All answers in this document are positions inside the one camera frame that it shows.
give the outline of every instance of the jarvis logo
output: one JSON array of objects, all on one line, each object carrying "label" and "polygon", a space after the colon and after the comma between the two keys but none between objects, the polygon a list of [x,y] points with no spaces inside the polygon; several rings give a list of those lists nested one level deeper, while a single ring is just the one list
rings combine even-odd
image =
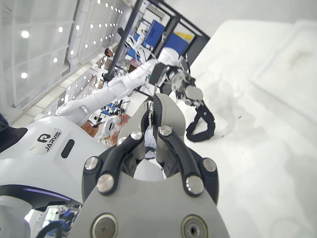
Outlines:
[{"label": "jarvis logo", "polygon": [[56,139],[60,136],[60,132],[56,132],[53,136],[52,136],[52,139],[50,139],[50,141],[49,141],[49,143],[46,145],[46,151],[48,152],[50,149],[51,149],[51,147],[53,146],[53,144],[55,143],[55,141],[56,141]]},{"label": "jarvis logo", "polygon": [[47,142],[47,138],[51,138],[51,136],[49,134],[42,134],[40,135],[40,137],[37,139],[38,142],[41,143],[46,143]]},{"label": "jarvis logo", "polygon": [[31,152],[34,154],[47,154],[61,136],[61,130],[58,128],[50,127],[44,131],[46,133],[41,134],[31,147]]}]

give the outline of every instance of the black cable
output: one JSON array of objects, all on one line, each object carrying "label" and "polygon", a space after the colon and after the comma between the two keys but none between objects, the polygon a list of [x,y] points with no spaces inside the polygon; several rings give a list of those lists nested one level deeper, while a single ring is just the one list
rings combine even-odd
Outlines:
[{"label": "black cable", "polygon": [[53,221],[45,226],[36,236],[36,238],[44,238],[48,232],[56,229],[55,238],[62,238],[62,224],[59,221]]}]

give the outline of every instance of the white ceiling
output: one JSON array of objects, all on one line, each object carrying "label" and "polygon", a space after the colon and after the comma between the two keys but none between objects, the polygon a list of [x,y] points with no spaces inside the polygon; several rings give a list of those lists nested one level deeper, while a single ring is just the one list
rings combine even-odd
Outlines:
[{"label": "white ceiling", "polygon": [[[97,0],[0,1],[2,110],[29,106],[68,73],[80,69],[80,64],[98,55],[104,50],[102,44],[107,45],[109,35],[116,33],[120,18],[124,16],[115,8],[123,13],[128,11],[122,0],[100,0],[100,4]],[[118,27],[110,27],[110,23],[118,23]],[[23,38],[22,31],[28,31],[29,37]],[[21,78],[24,72],[27,73],[25,79]]]}]

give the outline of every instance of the purple light strip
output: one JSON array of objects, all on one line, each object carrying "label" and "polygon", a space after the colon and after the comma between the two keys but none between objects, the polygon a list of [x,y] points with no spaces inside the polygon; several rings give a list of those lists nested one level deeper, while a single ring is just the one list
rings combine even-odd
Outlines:
[{"label": "purple light strip", "polygon": [[47,195],[51,195],[51,196],[55,196],[57,198],[62,198],[64,200],[67,200],[67,201],[70,201],[70,199],[64,197],[64,196],[61,196],[61,195],[56,195],[56,194],[53,194],[53,193],[50,193],[50,192],[45,192],[45,191],[40,191],[40,190],[35,190],[35,189],[30,189],[30,188],[23,188],[23,191],[28,191],[28,192],[33,192],[33,193],[39,193],[39,194],[47,194]]}]

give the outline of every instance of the round screw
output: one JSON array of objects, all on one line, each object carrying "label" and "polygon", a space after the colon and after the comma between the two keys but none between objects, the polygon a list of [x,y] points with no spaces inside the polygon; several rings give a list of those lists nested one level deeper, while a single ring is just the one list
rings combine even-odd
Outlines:
[{"label": "round screw", "polygon": [[213,160],[211,160],[210,158],[205,158],[203,160],[203,165],[204,165],[205,169],[209,172],[214,172],[217,169],[216,163]]},{"label": "round screw", "polygon": [[92,227],[93,238],[116,238],[118,235],[117,219],[111,214],[99,216]]},{"label": "round screw", "polygon": [[86,162],[85,162],[85,169],[88,171],[94,170],[96,169],[97,165],[98,165],[98,158],[93,156],[90,157]]},{"label": "round screw", "polygon": [[204,183],[198,176],[191,175],[186,179],[186,187],[192,194],[199,195],[204,190]]},{"label": "round screw", "polygon": [[171,129],[171,127],[169,127],[167,125],[163,125],[160,127],[159,132],[163,136],[169,136],[172,134],[172,129]]},{"label": "round screw", "polygon": [[118,140],[117,145],[122,144],[125,139],[126,139],[126,137],[121,137],[121,138]]},{"label": "round screw", "polygon": [[142,132],[140,131],[132,132],[131,138],[136,141],[140,140],[142,138]]},{"label": "round screw", "polygon": [[104,174],[97,181],[98,191],[101,193],[109,192],[114,185],[114,178],[110,174]]},{"label": "round screw", "polygon": [[182,222],[182,238],[207,238],[208,229],[205,221],[197,215],[189,215]]}]

